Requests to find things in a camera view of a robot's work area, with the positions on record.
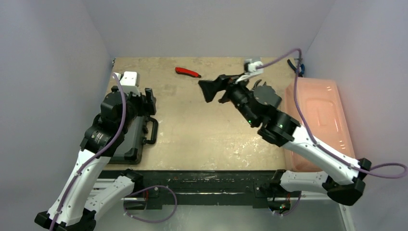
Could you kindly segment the black poker set case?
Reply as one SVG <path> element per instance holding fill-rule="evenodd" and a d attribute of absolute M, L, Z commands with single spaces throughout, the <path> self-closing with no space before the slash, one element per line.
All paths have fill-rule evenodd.
<path fill-rule="evenodd" d="M 159 123 L 150 116 L 139 116 L 134 119 L 124 141 L 118 146 L 110 164 L 137 165 L 142 160 L 145 145 L 157 141 Z"/>

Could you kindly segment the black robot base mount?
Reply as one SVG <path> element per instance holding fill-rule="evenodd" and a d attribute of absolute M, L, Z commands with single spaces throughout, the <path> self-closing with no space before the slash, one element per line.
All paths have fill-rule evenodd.
<path fill-rule="evenodd" d="M 299 192 L 279 185 L 281 170 L 104 170 L 99 182 L 120 175 L 136 178 L 135 196 L 124 198 L 126 209 L 162 209 L 164 205 L 244 205 L 285 213 Z"/>

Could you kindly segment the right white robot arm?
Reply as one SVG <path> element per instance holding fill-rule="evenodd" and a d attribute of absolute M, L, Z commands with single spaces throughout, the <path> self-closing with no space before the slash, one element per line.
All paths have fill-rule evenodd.
<path fill-rule="evenodd" d="M 248 88 L 248 80 L 227 75 L 215 80 L 199 80 L 198 84 L 206 102 L 223 91 L 219 102 L 231 102 L 248 124 L 257 128 L 263 140 L 292 151 L 320 168 L 319 172 L 282 170 L 270 183 L 274 195 L 294 191 L 322 193 L 347 206 L 361 198 L 371 162 L 365 158 L 353 159 L 310 135 L 305 124 L 278 108 L 282 99 L 271 86 L 258 81 Z"/>

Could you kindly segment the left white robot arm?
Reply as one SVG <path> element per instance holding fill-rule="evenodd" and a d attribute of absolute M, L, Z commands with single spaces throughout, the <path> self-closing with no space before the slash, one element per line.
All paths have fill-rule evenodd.
<path fill-rule="evenodd" d="M 61 194 L 34 222 L 50 231 L 92 231 L 101 216 L 120 198 L 137 197 L 143 192 L 142 175 L 125 170 L 96 196 L 90 193 L 105 166 L 141 162 L 146 144 L 155 144 L 158 122 L 156 98 L 151 88 L 139 90 L 140 75 L 114 73 L 113 86 L 101 103 L 80 144 L 75 166 Z"/>

